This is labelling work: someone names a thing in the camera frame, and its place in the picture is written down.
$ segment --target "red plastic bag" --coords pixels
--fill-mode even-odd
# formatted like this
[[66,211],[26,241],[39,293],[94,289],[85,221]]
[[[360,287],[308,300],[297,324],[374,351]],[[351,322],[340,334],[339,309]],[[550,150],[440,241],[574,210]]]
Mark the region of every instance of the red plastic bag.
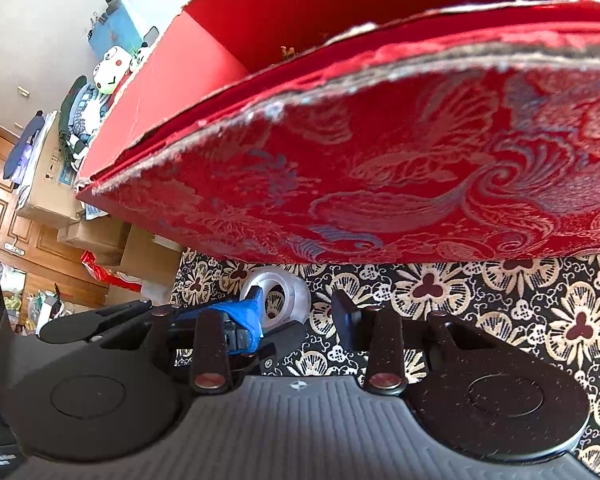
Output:
[[98,264],[96,264],[96,257],[90,251],[84,251],[80,260],[89,271],[89,274],[93,276],[96,280],[99,280],[100,282],[104,283],[109,283],[109,285],[127,288],[128,290],[131,290],[133,292],[140,292],[140,289],[142,287],[140,283],[128,282],[127,280],[123,280],[109,269],[105,269],[104,267],[99,266]]

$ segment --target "door panel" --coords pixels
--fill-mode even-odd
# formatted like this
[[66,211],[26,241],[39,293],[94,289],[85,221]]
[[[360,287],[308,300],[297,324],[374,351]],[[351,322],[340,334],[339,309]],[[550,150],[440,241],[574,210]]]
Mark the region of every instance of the door panel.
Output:
[[[2,179],[2,167],[13,145],[0,137],[0,261],[27,273],[26,292],[53,290],[57,283],[62,298],[87,306],[104,304],[107,287],[87,272],[82,251],[58,243],[58,231],[15,214],[17,195],[11,182]],[[25,251],[23,257],[5,250],[5,243]]]

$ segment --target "gray ribbed plate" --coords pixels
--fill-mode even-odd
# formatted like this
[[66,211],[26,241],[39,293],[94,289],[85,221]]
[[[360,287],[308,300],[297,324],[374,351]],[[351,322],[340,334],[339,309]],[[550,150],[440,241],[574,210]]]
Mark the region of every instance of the gray ribbed plate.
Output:
[[197,400],[149,449],[86,465],[31,458],[10,480],[373,478],[597,479],[570,454],[520,466],[460,455],[425,433],[401,400],[368,394],[349,376],[248,377],[232,393]]

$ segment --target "red box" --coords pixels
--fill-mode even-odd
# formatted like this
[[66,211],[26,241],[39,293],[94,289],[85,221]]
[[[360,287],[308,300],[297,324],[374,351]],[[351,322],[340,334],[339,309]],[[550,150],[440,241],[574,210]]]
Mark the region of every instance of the red box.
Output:
[[492,1],[192,0],[78,196],[254,262],[599,249],[600,3],[424,12]]

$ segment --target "floral tablecloth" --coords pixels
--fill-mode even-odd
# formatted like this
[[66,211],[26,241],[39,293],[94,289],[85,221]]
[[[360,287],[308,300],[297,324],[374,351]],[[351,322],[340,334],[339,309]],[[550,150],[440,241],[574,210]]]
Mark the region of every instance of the floral tablecloth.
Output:
[[[255,265],[185,251],[172,301],[196,304],[237,294]],[[589,394],[591,418],[576,456],[600,475],[600,254],[574,258],[408,265],[288,265],[306,280],[313,306],[302,348],[277,375],[353,374],[366,356],[343,351],[331,319],[331,293],[345,290],[357,306],[382,304],[423,319],[442,308],[573,374]],[[282,293],[267,297],[279,311]],[[185,364],[189,353],[179,357]],[[407,351],[406,375],[425,375],[422,353]]]

